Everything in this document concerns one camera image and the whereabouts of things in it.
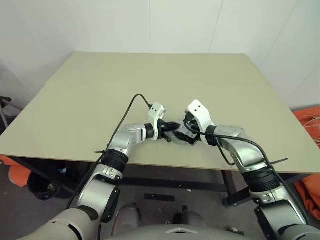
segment wooden table surface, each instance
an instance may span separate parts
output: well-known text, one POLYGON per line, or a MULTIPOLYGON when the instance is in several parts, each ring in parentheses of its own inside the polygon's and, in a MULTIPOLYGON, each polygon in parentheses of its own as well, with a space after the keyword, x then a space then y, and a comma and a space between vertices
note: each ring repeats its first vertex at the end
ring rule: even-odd
MULTIPOLYGON (((76 52, 1 135, 0 154, 93 162, 137 93, 164 105, 167 122, 183 118, 198 99, 215 124, 244 128, 270 161, 288 158, 277 171, 320 172, 318 147, 244 54, 76 52)), ((137 98, 124 124, 147 121, 137 98)), ((137 146, 129 164, 236 169, 216 147, 163 139, 137 146)))

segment white wall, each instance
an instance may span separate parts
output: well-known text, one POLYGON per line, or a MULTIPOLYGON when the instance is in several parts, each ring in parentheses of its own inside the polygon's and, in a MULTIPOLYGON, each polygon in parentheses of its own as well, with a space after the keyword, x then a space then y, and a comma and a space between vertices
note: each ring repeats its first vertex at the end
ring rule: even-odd
POLYGON ((0 96, 25 107, 74 51, 245 53, 291 108, 320 104, 318 0, 2 0, 0 96))

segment orange fabric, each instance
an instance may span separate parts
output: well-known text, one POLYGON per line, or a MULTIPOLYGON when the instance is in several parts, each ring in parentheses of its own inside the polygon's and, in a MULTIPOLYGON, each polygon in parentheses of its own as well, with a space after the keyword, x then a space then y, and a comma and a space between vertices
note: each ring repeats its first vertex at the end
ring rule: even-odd
POLYGON ((18 185, 20 188, 27 185, 31 170, 4 155, 0 155, 0 161, 3 161, 5 165, 11 165, 9 179, 13 184, 18 185))
MULTIPOLYGON (((320 106, 294 112, 313 139, 320 139, 320 106)), ((320 220, 320 174, 313 174, 294 183, 306 209, 320 220)))

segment table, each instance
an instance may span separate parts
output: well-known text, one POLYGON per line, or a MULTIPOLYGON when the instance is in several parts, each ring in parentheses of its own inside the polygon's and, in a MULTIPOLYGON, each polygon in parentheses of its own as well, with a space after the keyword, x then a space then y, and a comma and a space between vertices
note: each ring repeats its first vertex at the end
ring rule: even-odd
MULTIPOLYGON (((167 122, 182 118, 186 107, 198 99, 215 124, 244 128, 271 161, 288 158, 275 165, 278 172, 320 172, 318 147, 244 54, 76 52, 1 135, 0 154, 72 191, 74 182, 50 169, 42 159, 96 161, 99 156, 94 152, 105 149, 137 93, 151 103, 164 105, 167 122)), ((124 124, 147 123, 147 116, 145 103, 137 100, 124 124)), ((235 193, 228 171, 236 167, 227 165, 217 148, 205 144, 191 147, 147 141, 136 147, 128 164, 223 170, 225 186, 203 184, 202 188, 219 189, 231 197, 235 193)), ((133 180, 124 182, 132 184, 133 180)), ((176 187, 182 183, 154 184, 176 187)), ((229 199, 229 205, 243 198, 239 192, 229 199)))

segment concrete floor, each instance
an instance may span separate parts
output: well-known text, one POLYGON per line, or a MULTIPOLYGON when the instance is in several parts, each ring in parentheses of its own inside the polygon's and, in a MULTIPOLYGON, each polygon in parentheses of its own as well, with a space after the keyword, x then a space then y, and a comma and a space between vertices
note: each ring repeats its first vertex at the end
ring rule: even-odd
MULTIPOLYGON (((125 175, 132 177, 141 167, 129 166, 125 175)), ((20 188, 12 184, 8 178, 9 167, 0 164, 0 239, 15 240, 30 234, 48 220, 64 210, 68 200, 53 198, 47 201, 38 200, 27 187, 20 188)), ((220 182, 221 173, 206 170, 192 170, 180 168, 173 172, 170 168, 158 169, 155 173, 143 171, 145 175, 152 175, 154 178, 188 180, 198 182, 220 182)), ((237 189, 245 187, 242 177, 235 172, 233 174, 237 189)), ((227 229, 236 227, 243 231, 247 237, 253 239, 264 239, 259 224, 254 214, 256 205, 247 202, 237 207, 225 208, 222 199, 227 196, 223 192, 212 192, 203 190, 152 188, 141 186, 120 186, 121 194, 118 203, 119 207, 136 203, 142 214, 144 226, 164 224, 170 221, 174 213, 181 211, 182 205, 187 205, 189 210, 195 211, 203 216, 209 226, 227 229), (175 202, 144 200, 144 194, 162 194, 175 196, 175 202)), ((103 224, 101 239, 110 236, 113 223, 103 224)))

